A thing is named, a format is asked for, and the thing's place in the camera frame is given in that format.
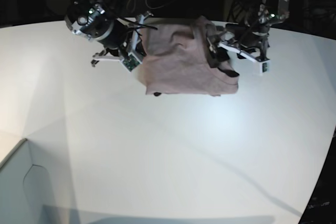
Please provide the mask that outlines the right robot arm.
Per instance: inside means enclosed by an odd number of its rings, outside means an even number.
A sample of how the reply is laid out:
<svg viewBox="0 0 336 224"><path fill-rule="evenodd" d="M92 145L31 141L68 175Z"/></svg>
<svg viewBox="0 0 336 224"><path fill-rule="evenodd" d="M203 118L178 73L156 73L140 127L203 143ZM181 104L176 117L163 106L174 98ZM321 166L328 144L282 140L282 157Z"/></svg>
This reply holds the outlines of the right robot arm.
<svg viewBox="0 0 336 224"><path fill-rule="evenodd" d="M121 0L70 0L65 22L77 36L103 45L103 50L93 55L91 65L101 61L117 61L129 72L142 64L145 56L139 30L153 29L145 20L153 14L147 11L130 21L118 12Z"/></svg>

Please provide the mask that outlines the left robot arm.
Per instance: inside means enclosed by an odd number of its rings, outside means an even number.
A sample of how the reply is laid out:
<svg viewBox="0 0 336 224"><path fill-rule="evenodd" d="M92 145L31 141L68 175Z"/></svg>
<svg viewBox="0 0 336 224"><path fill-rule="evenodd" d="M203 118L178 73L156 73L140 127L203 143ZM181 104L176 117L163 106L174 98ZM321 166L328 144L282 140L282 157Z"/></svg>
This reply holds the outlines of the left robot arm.
<svg viewBox="0 0 336 224"><path fill-rule="evenodd" d="M211 67L229 60L229 53L239 59L253 62L259 73L270 69L267 57L271 26L283 23L289 17L289 0L241 0L244 16L238 23L227 23L220 33L208 35L207 44Z"/></svg>

